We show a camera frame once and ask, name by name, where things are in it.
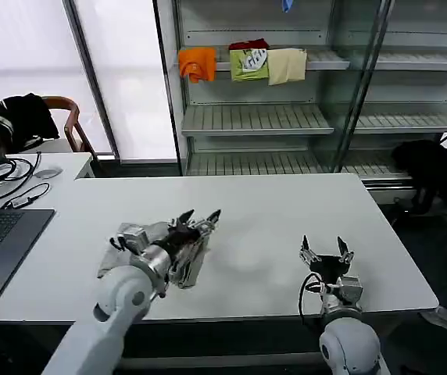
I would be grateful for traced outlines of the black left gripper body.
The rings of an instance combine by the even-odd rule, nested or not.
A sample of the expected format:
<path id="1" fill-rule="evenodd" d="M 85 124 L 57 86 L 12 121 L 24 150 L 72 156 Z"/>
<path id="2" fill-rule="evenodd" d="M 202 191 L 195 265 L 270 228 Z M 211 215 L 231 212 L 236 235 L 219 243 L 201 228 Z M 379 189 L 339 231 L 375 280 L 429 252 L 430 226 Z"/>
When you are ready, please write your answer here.
<path id="1" fill-rule="evenodd" d="M 200 237 L 197 229 L 172 230 L 159 241 L 159 247 L 169 256 L 177 256 L 185 245 L 196 242 Z"/>

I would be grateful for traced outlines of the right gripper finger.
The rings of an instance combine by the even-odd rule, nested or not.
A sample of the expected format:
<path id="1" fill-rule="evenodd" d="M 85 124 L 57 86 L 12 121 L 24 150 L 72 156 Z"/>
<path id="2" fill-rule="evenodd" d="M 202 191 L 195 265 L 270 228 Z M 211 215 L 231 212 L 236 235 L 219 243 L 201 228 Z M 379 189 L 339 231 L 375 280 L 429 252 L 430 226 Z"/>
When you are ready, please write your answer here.
<path id="1" fill-rule="evenodd" d="M 302 237 L 302 244 L 299 250 L 299 256 L 301 260 L 307 265 L 310 266 L 312 263 L 320 263 L 321 257 L 318 256 L 309 246 L 308 238 L 304 234 Z"/>
<path id="2" fill-rule="evenodd" d="M 354 257 L 354 252 L 349 250 L 348 245 L 341 237 L 337 237 L 338 250 L 340 252 L 340 263 L 351 263 Z"/>

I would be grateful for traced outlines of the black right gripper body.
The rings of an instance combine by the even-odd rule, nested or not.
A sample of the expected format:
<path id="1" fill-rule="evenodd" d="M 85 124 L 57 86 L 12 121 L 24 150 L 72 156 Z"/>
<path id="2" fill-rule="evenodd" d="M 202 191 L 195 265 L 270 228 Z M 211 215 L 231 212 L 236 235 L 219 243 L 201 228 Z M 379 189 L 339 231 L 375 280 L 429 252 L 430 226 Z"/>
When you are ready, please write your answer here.
<path id="1" fill-rule="evenodd" d="M 349 268 L 350 264 L 336 255 L 319 255 L 310 263 L 310 270 L 317 273 L 321 280 L 337 280 L 347 274 Z"/>

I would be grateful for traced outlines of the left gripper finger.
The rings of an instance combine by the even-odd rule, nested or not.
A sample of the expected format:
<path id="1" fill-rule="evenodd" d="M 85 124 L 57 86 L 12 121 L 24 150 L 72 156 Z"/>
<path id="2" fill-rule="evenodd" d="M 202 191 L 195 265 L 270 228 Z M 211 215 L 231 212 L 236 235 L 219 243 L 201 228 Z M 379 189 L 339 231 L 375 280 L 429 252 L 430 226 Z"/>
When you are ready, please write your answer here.
<path id="1" fill-rule="evenodd" d="M 200 219 L 195 223 L 195 228 L 198 230 L 202 237 L 207 237 L 215 230 L 217 223 L 219 222 L 221 210 L 218 209 L 212 212 L 204 219 Z"/>
<path id="2" fill-rule="evenodd" d="M 188 227 L 190 223 L 190 219 L 194 213 L 194 210 L 191 209 L 187 212 L 180 214 L 177 218 L 172 219 L 168 224 L 168 231 L 182 231 Z"/>

